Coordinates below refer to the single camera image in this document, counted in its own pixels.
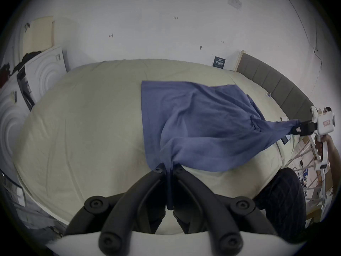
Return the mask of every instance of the hand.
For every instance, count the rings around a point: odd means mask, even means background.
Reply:
[[[326,134],[321,137],[321,142],[317,141],[317,137],[315,136],[315,149],[317,149],[318,154],[322,156],[322,143],[327,142],[328,152],[334,151],[334,142],[333,139],[331,139],[331,136],[329,134]]]

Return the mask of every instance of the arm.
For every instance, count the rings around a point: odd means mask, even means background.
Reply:
[[[330,164],[331,177],[333,179],[334,194],[336,194],[341,179],[341,159],[339,152],[335,148],[334,142],[329,134],[321,137],[321,142],[318,142],[315,137],[315,148],[318,150],[318,154],[322,155],[322,142],[325,141],[328,145],[328,160]]]

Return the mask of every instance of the white wall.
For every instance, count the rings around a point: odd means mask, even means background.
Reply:
[[[33,0],[22,26],[53,15],[55,44],[66,66],[115,59],[162,58],[211,65],[214,56],[233,69],[240,50],[274,67],[323,108],[341,117],[340,53],[307,0]],[[314,55],[316,27],[318,56]],[[333,134],[341,147],[339,128]]]

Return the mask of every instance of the bed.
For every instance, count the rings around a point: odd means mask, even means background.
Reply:
[[[142,80],[236,84],[266,120],[287,116],[266,89],[235,71],[158,59],[80,66],[33,107],[13,155],[26,193],[61,222],[68,224],[88,197],[123,193],[149,172],[143,145]],[[216,194],[253,198],[284,167],[298,140],[291,136],[285,145],[279,140],[230,171],[186,169]]]

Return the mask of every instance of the white label on wall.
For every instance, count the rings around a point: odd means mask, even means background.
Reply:
[[[241,9],[241,2],[239,0],[228,0],[228,4],[235,7],[237,10]]]

